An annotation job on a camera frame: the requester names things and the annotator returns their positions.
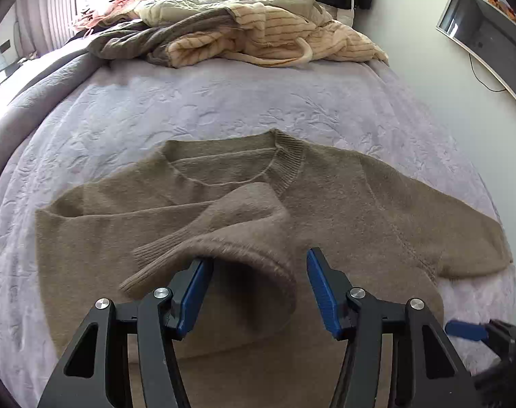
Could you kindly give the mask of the brown knit sweater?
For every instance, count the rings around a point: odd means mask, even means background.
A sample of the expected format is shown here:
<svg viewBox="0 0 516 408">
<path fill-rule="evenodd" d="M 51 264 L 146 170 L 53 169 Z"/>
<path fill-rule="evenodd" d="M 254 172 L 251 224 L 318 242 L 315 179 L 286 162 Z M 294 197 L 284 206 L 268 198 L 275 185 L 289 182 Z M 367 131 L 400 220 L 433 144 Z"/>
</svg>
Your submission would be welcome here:
<svg viewBox="0 0 516 408">
<path fill-rule="evenodd" d="M 136 300 L 199 256 L 214 276 L 177 348 L 195 407 L 325 407 L 344 356 L 325 330 L 306 254 L 378 298 L 443 315 L 439 278 L 495 274 L 500 224 L 355 151 L 280 131 L 168 141 L 35 215 L 41 298 L 58 351 L 95 299 Z"/>
</svg>

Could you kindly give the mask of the lavender embossed bedspread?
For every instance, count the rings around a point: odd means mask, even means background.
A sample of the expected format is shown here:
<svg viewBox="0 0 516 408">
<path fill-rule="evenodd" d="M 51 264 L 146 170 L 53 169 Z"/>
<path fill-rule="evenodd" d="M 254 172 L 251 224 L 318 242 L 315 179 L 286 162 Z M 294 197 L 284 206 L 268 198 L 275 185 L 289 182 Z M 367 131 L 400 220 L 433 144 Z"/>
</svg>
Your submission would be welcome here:
<svg viewBox="0 0 516 408">
<path fill-rule="evenodd" d="M 35 210 L 169 140 L 272 128 L 354 149 L 497 214 L 453 138 L 388 65 L 269 69 L 213 59 L 182 69 L 102 63 L 60 49 L 15 73 L 0 100 L 0 378 L 34 407 L 56 361 L 40 303 Z"/>
</svg>

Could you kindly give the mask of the dark grey garment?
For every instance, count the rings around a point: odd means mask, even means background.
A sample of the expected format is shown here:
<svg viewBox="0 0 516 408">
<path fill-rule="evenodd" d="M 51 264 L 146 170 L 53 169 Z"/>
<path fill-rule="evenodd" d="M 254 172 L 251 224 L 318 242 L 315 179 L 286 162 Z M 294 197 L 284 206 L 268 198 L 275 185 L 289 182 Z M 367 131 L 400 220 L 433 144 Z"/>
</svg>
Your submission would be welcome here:
<svg viewBox="0 0 516 408">
<path fill-rule="evenodd" d="M 172 67 L 167 47 L 184 35 L 211 31 L 218 27 L 235 27 L 232 13 L 226 8 L 206 10 L 177 22 L 149 27 L 143 21 L 128 21 L 98 34 L 87 52 L 104 60 L 142 58 L 153 65 Z"/>
</svg>

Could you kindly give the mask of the purple curtain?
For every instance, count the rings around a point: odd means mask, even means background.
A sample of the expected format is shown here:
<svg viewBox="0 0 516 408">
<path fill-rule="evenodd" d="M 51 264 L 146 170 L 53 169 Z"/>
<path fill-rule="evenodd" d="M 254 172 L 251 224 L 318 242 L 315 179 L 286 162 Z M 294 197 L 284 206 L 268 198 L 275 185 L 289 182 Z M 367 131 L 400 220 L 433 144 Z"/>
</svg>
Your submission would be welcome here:
<svg viewBox="0 0 516 408">
<path fill-rule="evenodd" d="M 76 0 L 16 0 L 20 55 L 42 56 L 60 49 L 72 36 Z"/>
</svg>

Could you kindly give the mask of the cream striped garment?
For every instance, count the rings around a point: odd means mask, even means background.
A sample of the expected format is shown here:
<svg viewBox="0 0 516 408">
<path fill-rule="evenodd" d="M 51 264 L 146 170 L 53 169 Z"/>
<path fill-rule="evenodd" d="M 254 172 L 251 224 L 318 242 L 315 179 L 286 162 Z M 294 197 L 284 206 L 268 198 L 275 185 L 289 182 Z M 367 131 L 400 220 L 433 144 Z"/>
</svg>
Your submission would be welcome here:
<svg viewBox="0 0 516 408">
<path fill-rule="evenodd" d="M 322 59 L 388 62 L 377 44 L 337 20 L 317 24 L 262 3 L 231 5 L 226 21 L 215 21 L 167 45 L 168 62 L 176 68 L 215 57 L 262 67 L 290 67 Z"/>
</svg>

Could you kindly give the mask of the wall mounted television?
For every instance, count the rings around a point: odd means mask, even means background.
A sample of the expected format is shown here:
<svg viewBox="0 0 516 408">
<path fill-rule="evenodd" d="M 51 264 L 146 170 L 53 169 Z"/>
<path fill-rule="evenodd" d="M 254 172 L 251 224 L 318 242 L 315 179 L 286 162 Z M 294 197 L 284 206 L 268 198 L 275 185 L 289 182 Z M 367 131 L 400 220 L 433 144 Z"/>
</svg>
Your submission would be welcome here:
<svg viewBox="0 0 516 408">
<path fill-rule="evenodd" d="M 516 23 L 485 0 L 449 0 L 437 30 L 480 62 L 516 101 Z"/>
</svg>

